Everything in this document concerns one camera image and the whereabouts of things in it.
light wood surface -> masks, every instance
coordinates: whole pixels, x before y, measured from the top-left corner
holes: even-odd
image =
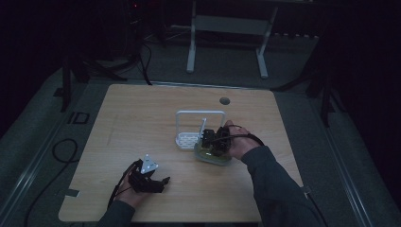
[[[231,100],[219,103],[221,97]],[[243,222],[260,221],[253,184],[246,166],[233,159],[216,166],[195,158],[175,143],[175,113],[179,110],[224,111],[226,119],[245,127],[268,145],[277,161],[302,185],[286,130],[270,91],[112,85],[79,161],[65,197],[63,221],[98,221],[123,171],[149,154],[159,165],[152,179],[171,177],[162,194],[154,194],[137,209],[133,221]],[[211,117],[207,129],[217,130]],[[183,116],[181,131],[198,132],[201,116]]]

